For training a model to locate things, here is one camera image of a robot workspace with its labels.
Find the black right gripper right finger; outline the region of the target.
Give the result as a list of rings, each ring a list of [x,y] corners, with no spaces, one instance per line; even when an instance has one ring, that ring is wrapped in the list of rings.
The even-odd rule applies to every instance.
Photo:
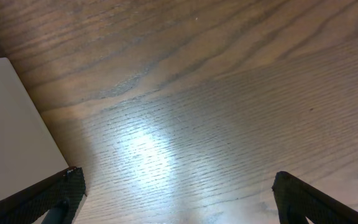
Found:
[[[358,223],[358,212],[291,175],[276,173],[272,186],[281,224]]]

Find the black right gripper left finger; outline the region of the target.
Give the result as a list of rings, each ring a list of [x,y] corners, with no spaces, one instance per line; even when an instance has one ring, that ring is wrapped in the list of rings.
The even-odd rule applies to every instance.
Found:
[[[83,169],[69,167],[0,200],[0,223],[73,223],[85,198]]]

